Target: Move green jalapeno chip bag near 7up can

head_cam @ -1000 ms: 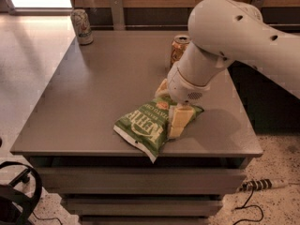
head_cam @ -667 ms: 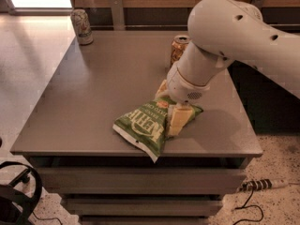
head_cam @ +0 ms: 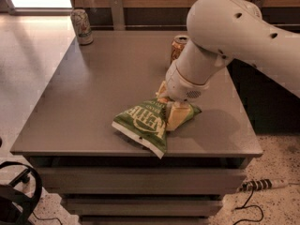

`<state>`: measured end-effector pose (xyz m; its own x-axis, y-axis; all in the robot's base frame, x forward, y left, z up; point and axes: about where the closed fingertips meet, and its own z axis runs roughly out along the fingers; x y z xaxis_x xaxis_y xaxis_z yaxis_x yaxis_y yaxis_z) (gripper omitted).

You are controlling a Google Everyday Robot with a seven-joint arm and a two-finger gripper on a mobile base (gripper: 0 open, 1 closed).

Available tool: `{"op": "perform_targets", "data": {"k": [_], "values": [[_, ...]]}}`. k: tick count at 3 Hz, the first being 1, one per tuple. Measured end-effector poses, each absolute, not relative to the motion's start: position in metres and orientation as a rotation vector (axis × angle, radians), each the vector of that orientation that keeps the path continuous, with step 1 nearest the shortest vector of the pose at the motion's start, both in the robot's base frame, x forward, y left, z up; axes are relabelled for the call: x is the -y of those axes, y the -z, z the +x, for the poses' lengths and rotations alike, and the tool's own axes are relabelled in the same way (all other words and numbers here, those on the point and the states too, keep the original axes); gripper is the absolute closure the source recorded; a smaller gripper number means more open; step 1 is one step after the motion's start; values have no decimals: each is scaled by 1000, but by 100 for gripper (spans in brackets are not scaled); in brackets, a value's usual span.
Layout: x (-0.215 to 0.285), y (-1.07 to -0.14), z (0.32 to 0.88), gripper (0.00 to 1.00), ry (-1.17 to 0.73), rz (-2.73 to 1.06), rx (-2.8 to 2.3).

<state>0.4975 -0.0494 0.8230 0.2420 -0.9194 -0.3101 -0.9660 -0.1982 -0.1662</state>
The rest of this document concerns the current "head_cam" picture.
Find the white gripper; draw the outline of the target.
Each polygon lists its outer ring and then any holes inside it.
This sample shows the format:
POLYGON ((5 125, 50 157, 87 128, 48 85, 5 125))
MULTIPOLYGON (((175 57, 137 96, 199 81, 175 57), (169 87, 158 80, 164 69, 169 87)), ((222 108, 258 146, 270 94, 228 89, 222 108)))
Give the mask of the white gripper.
POLYGON ((167 70, 165 80, 156 92, 157 101, 167 104, 167 130, 174 131, 193 117, 194 111, 187 102, 194 102, 209 87, 209 83, 197 85, 189 82, 179 72, 174 60, 167 70))

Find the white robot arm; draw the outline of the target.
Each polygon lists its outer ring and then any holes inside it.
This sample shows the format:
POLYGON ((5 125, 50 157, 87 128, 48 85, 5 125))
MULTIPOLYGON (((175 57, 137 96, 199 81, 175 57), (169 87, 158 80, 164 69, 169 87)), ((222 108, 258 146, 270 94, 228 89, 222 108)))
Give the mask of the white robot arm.
POLYGON ((228 68, 255 131, 300 130, 300 36, 265 22, 245 0, 198 0, 187 14, 189 40, 168 69, 162 97, 183 104, 228 68))

